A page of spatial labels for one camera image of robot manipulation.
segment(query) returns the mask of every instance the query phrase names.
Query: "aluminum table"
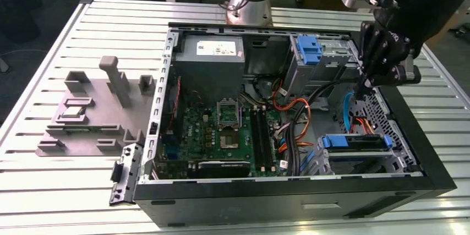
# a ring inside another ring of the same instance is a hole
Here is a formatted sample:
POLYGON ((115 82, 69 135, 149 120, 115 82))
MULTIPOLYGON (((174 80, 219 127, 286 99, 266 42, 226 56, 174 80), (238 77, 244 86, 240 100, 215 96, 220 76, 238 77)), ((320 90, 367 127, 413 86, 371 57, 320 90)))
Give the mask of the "aluminum table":
MULTIPOLYGON (((368 14, 272 9, 274 25, 356 30, 368 14)), ((167 23, 224 23, 211 4, 93 0, 80 3, 0 129, 0 234, 469 234, 470 100, 425 47, 415 60, 423 80, 401 87, 458 189, 415 201, 372 219, 163 228, 137 206, 109 207, 112 164, 117 157, 37 157, 37 142, 67 87, 80 70, 105 78, 100 57, 119 57, 128 78, 159 80, 167 23)))

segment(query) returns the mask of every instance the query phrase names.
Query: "ram slot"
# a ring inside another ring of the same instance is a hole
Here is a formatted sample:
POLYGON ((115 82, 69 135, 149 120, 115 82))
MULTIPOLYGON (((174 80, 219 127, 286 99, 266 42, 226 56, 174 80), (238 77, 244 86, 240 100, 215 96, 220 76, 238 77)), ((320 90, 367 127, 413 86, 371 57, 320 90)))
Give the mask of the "ram slot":
POLYGON ((263 148, 260 143, 259 134, 259 124, 258 124, 259 110, 250 110, 250 121, 251 121, 251 140, 252 140, 252 150, 255 154, 255 168, 260 170, 263 167, 263 148))
POLYGON ((266 111, 262 110, 258 114, 258 126, 259 126, 259 138, 263 150, 263 164, 266 170, 271 170, 272 167, 272 151, 270 141, 270 130, 266 119, 266 111))

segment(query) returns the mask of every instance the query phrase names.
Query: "sticker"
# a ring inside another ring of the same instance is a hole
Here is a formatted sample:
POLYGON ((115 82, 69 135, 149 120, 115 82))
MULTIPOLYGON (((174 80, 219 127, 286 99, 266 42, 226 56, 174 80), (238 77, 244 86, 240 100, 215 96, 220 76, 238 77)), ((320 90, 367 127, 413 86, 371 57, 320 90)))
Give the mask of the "sticker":
POLYGON ((287 169, 288 163, 284 160, 280 160, 279 167, 287 169))
POLYGON ((338 203, 328 203, 328 204, 303 204, 303 209, 340 209, 338 203))
POLYGON ((279 88, 279 93, 286 96, 287 95, 287 91, 283 88, 279 88))
POLYGON ((236 56, 234 41, 199 41, 196 55, 236 56))

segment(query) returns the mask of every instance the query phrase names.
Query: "screw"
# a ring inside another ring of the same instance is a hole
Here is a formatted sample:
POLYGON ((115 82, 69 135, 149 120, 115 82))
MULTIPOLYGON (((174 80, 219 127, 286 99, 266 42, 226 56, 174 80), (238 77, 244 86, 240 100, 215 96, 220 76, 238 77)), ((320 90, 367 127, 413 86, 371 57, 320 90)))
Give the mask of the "screw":
POLYGON ((374 6, 376 6, 379 4, 379 2, 376 0, 368 0, 368 3, 374 6))

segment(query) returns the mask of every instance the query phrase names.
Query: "gray 3d printed holder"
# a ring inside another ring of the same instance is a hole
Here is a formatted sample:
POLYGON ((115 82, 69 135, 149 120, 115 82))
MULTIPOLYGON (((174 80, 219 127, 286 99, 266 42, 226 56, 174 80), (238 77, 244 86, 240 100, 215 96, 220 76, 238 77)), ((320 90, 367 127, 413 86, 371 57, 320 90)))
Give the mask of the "gray 3d printed holder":
POLYGON ((69 72, 53 124, 37 145, 39 156, 120 155, 124 146, 144 144, 155 80, 151 75, 128 80, 116 66, 116 57, 101 57, 99 67, 108 80, 69 72))

